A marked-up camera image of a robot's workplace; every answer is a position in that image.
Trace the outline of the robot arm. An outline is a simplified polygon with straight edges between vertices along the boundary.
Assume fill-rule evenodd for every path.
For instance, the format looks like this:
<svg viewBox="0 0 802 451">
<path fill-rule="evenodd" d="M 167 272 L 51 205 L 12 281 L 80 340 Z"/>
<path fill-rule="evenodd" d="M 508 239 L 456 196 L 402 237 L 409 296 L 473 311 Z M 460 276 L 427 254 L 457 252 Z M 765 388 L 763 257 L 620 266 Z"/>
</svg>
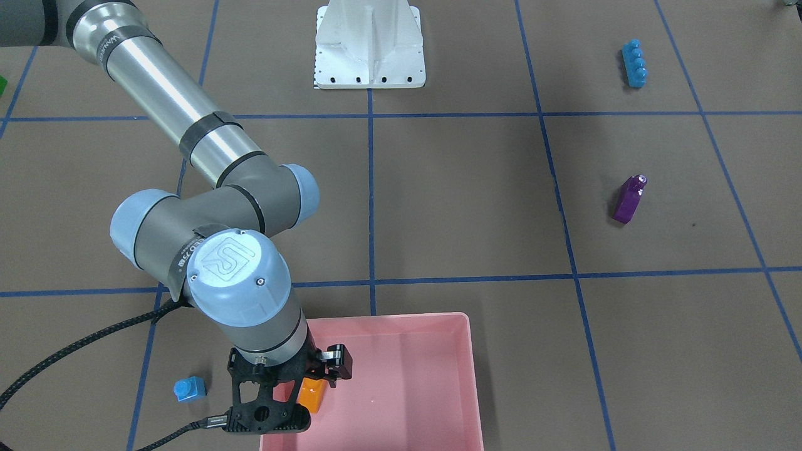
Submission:
<svg viewBox="0 0 802 451">
<path fill-rule="evenodd" d="M 313 14 L 307 1 L 142 1 L 148 23 L 172 55 L 229 112 L 301 113 L 309 88 Z M 4 48 L 2 76 L 2 386 L 62 346 L 158 306 L 151 276 L 135 269 L 109 237 L 114 210 L 132 192 L 163 189 L 184 198 L 208 183 L 97 66 L 65 48 Z M 249 136 L 278 163 L 298 163 L 317 178 L 318 213 L 280 234 L 278 247 L 310 318 L 369 312 L 363 286 L 310 286 L 361 279 L 357 214 L 364 177 L 362 119 L 246 120 Z M 347 215 L 333 213 L 344 200 Z"/>
</svg>

